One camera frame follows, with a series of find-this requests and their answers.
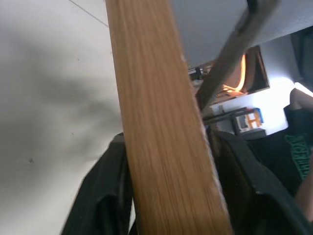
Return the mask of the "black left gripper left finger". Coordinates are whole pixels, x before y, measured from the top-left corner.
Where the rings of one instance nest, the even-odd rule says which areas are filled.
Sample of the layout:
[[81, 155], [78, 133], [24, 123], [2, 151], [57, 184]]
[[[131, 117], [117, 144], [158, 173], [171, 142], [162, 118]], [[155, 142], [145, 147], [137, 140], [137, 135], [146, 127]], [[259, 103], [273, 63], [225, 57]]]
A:
[[64, 235], [127, 235], [133, 199], [125, 139], [116, 135], [83, 179]]

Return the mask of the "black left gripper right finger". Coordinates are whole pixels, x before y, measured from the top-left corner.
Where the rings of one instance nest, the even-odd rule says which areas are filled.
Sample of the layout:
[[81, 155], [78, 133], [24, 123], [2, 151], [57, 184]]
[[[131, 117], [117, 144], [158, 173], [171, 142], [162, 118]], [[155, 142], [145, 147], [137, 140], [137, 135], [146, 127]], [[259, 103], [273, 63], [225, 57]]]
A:
[[214, 162], [236, 235], [311, 235], [304, 217], [276, 176], [239, 137], [208, 130]]

